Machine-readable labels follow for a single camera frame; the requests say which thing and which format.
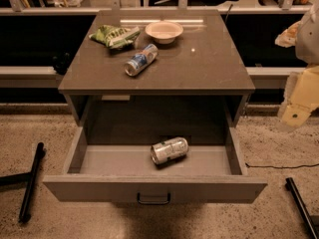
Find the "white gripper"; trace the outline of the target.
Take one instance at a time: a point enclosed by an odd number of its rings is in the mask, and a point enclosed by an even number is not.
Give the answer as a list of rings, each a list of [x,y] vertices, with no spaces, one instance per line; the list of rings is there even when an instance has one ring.
[[[293,23],[275,39],[275,44],[289,48],[296,44],[300,22]],[[288,103],[282,103],[278,117],[282,124],[298,128],[309,119],[311,112],[319,107],[319,66],[308,67],[298,75],[297,83]]]

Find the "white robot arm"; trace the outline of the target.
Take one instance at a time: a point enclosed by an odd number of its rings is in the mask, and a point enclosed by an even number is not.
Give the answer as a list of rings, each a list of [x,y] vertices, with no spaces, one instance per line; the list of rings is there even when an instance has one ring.
[[[302,19],[275,39],[284,48],[295,47],[295,54],[307,67],[288,77],[278,117],[280,127],[295,130],[319,108],[319,7],[314,4]]]

